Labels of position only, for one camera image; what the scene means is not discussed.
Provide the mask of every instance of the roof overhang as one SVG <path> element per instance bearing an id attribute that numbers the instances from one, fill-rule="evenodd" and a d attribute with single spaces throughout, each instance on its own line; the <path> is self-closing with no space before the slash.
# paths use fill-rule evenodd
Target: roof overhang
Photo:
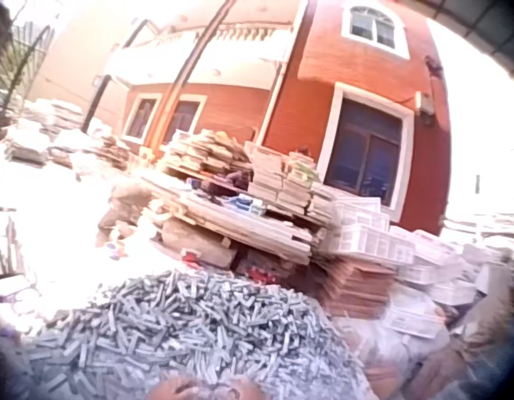
<path id="1" fill-rule="evenodd" d="M 397 0 L 494 58 L 514 78 L 514 8 L 498 0 Z"/>

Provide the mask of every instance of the hand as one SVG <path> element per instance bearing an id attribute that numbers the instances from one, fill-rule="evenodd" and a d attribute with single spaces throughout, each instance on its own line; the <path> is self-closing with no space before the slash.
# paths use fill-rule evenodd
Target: hand
<path id="1" fill-rule="evenodd" d="M 147 395 L 147 400 L 190 400 L 197 387 L 197 381 L 191 377 L 173 377 L 160 382 Z"/>
<path id="2" fill-rule="evenodd" d="M 237 400 L 264 400 L 266 396 L 258 385 L 247 377 L 231 380 L 231 388 L 239 393 Z"/>

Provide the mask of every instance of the orange wall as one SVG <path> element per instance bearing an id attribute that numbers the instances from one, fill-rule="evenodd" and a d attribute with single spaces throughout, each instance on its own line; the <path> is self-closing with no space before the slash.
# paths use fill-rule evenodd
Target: orange wall
<path id="1" fill-rule="evenodd" d="M 127 121 L 132 106 L 139 93 L 167 93 L 170 84 L 145 85 L 135 87 L 127 94 L 122 128 Z M 225 131 L 235 137 L 240 143 L 249 140 L 252 128 L 258 129 L 266 112 L 269 91 L 253 87 L 238 87 L 227 85 L 211 85 L 190 83 L 182 90 L 182 94 L 200 94 L 207 96 L 205 106 L 197 121 L 196 132 L 201 129 Z M 138 148 L 128 142 L 135 150 Z"/>
<path id="2" fill-rule="evenodd" d="M 427 20 L 394 2 L 383 2 L 406 27 L 410 60 L 344 38 L 343 0 L 311 0 L 293 49 L 264 146 L 289 152 L 306 144 L 319 157 L 334 93 L 342 82 L 414 108 L 416 91 L 433 93 L 437 122 L 414 129 L 412 171 L 400 225 L 438 234 L 447 203 L 450 133 L 445 84 L 429 76 L 424 57 L 439 60 Z"/>

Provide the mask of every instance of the orange building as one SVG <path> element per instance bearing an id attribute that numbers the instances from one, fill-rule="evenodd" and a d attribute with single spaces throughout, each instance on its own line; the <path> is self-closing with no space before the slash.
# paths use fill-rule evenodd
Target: orange building
<path id="1" fill-rule="evenodd" d="M 254 12 L 267 18 L 256 22 L 257 2 L 242 3 L 205 50 L 166 132 L 152 121 L 179 64 L 171 62 L 174 72 L 122 66 L 158 65 L 162 40 L 183 60 L 196 29 L 183 24 L 114 58 L 112 75 L 130 82 L 122 138 L 137 151 L 157 135 L 169 142 L 176 128 L 210 128 L 283 153 L 307 145 L 337 193 L 380 197 L 394 223 L 439 233 L 450 126 L 426 18 L 393 1 L 284 0 L 265 2 L 265 12 L 258 2 Z M 433 117 L 420 117 L 417 93 Z"/>

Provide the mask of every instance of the window frame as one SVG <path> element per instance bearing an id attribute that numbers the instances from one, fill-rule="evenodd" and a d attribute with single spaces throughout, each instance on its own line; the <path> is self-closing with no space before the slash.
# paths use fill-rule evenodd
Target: window frame
<path id="1" fill-rule="evenodd" d="M 380 13 L 385 14 L 388 18 L 391 19 L 394 25 L 395 48 L 379 43 L 376 37 L 373 39 L 366 39 L 365 37 L 352 34 L 351 10 L 354 7 L 372 8 Z M 384 7 L 382 4 L 375 0 L 346 0 L 343 3 L 342 36 L 361 43 L 369 44 L 375 48 L 380 48 L 381 50 L 385 50 L 389 53 L 396 54 L 399 57 L 410 60 L 407 35 L 405 34 L 405 26 L 403 25 L 403 22 L 392 10 Z"/>
<path id="2" fill-rule="evenodd" d="M 137 98 L 134 100 L 134 103 L 132 104 L 132 109 L 131 109 L 131 112 L 129 113 L 129 116 L 127 117 L 127 121 L 125 122 L 125 128 L 123 129 L 123 135 L 122 135 L 123 140 L 127 140 L 128 142 L 133 142 L 133 143 L 141 144 L 141 145 L 144 143 L 144 140 L 147 137 L 149 128 L 151 127 L 153 118 L 155 117 L 155 114 L 157 113 L 161 98 L 162 98 L 162 93 L 139 93 L 137 95 Z M 127 131 L 131 127 L 132 120 L 136 117 L 138 107 L 140 106 L 140 103 L 142 102 L 142 100 L 156 100 L 155 106 L 153 107 L 153 110 L 151 111 L 151 115 L 149 116 L 149 119 L 147 120 L 146 127 L 143 129 L 142 137 L 128 136 Z"/>
<path id="3" fill-rule="evenodd" d="M 408 182 L 412 166 L 412 149 L 414 146 L 414 112 L 393 102 L 390 99 L 379 96 L 375 93 L 353 87 L 342 82 L 337 82 L 334 87 L 331 110 L 327 121 L 327 130 L 323 139 L 322 150 L 317 162 L 317 172 L 322 182 L 327 175 L 327 169 L 331 161 L 332 149 L 336 141 L 338 123 L 340 122 L 340 111 L 342 100 L 346 98 L 353 102 L 366 104 L 384 113 L 388 113 L 402 120 L 401 145 L 397 163 L 397 172 L 393 184 L 392 198 L 389 205 L 381 205 L 381 210 L 390 216 L 393 222 L 399 222 L 402 215 L 405 197 L 407 196 Z M 341 197 L 358 197 L 356 194 L 334 187 L 326 186 L 330 191 Z"/>
<path id="4" fill-rule="evenodd" d="M 207 99 L 208 99 L 208 96 L 206 96 L 204 94 L 182 94 L 181 96 L 179 96 L 179 99 L 177 100 L 177 104 L 179 104 L 179 102 L 199 103 L 196 113 L 193 116 L 192 125 L 190 125 L 190 128 L 188 129 L 188 133 L 190 133 L 191 135 L 196 134 L 196 132 L 195 132 L 196 126 L 197 126 L 197 123 L 199 122 L 199 118 L 201 117 L 201 113 L 202 113 L 203 109 L 205 108 L 205 103 L 207 102 Z M 166 151 L 166 146 L 167 146 L 166 144 L 162 144 L 160 147 L 161 151 Z"/>

